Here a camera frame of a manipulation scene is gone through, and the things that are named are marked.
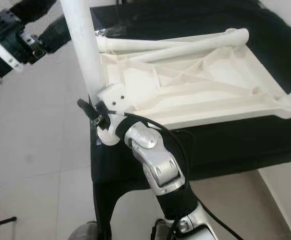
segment floor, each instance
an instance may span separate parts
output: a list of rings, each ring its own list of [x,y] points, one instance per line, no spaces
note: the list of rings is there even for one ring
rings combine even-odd
[[[29,32],[61,14],[59,2]],[[0,86],[0,240],[66,240],[95,220],[89,122],[76,105],[86,90],[71,43]],[[257,172],[192,183],[221,219],[247,240],[291,240]],[[112,217],[113,239],[148,240],[162,212],[149,190],[124,195]]]

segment black wire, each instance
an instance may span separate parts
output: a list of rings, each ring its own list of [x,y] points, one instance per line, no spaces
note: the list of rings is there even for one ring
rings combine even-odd
[[[116,111],[108,111],[109,114],[117,114]],[[155,126],[157,126],[158,128],[166,131],[170,136],[173,137],[173,139],[177,142],[177,144],[179,145],[181,151],[182,151],[182,154],[184,156],[184,159],[185,159],[185,163],[186,163],[186,170],[187,170],[187,173],[186,173],[186,183],[188,183],[188,179],[189,179],[189,161],[188,161],[188,158],[187,158],[187,155],[179,141],[179,139],[172,133],[172,131],[170,131],[169,129],[167,129],[165,126],[162,126],[161,124],[151,120],[151,119],[148,119],[146,117],[143,117],[143,116],[138,116],[138,115],[135,115],[135,114],[131,114],[131,113],[127,113],[125,112],[124,113],[125,116],[127,117],[132,117],[132,118],[135,118],[135,119],[138,119],[142,122],[148,122],[150,124],[153,124]],[[186,133],[188,135],[190,135],[192,138],[193,138],[193,150],[195,151],[196,150],[196,143],[197,143],[197,140],[196,140],[196,137],[193,133],[187,131],[187,130],[183,130],[183,129],[178,129],[178,130],[174,130],[174,132],[181,132],[181,133]],[[198,196],[196,196],[196,199],[201,203],[203,209],[218,223],[220,224],[223,228],[225,228],[228,232],[230,232],[234,237],[236,237],[238,240],[244,240],[239,234],[237,234],[234,230],[232,230],[230,227],[228,227],[224,222],[222,222],[220,219],[218,219],[218,217],[216,215],[214,215],[208,208],[206,205],[204,205],[204,203],[199,199]],[[168,236],[166,238],[166,240],[171,240],[172,238],[172,235],[173,235],[173,232],[176,228],[176,225],[177,223],[180,221],[180,219],[182,218],[182,215],[179,215],[173,222],[170,230],[169,230],[169,233],[168,233]]]

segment black cloth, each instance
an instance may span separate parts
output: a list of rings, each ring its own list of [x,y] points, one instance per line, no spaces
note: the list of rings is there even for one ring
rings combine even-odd
[[[92,9],[96,28],[123,29],[118,38],[158,40],[247,28],[247,43],[287,92],[291,92],[291,28],[255,0],[183,0],[107,6]],[[255,170],[291,161],[291,119],[264,116],[186,128],[196,135],[190,178]],[[192,139],[180,134],[188,155]],[[168,150],[177,151],[166,143]],[[110,235],[110,218],[124,193],[149,188],[141,165],[124,143],[100,144],[91,127],[94,202],[100,239]],[[177,157],[184,170],[182,159]]]

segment tiled floor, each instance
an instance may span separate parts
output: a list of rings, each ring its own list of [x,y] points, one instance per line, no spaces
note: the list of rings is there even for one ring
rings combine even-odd
[[[29,29],[39,34],[59,14],[57,3]],[[22,74],[9,74],[0,86],[0,220],[18,217],[16,224],[0,226],[0,240],[66,240],[80,224],[95,220],[89,122],[78,98],[86,99],[86,91],[71,43]],[[193,187],[245,239],[290,239],[255,175]],[[112,217],[113,239],[148,240],[161,214],[151,191],[124,195]]]

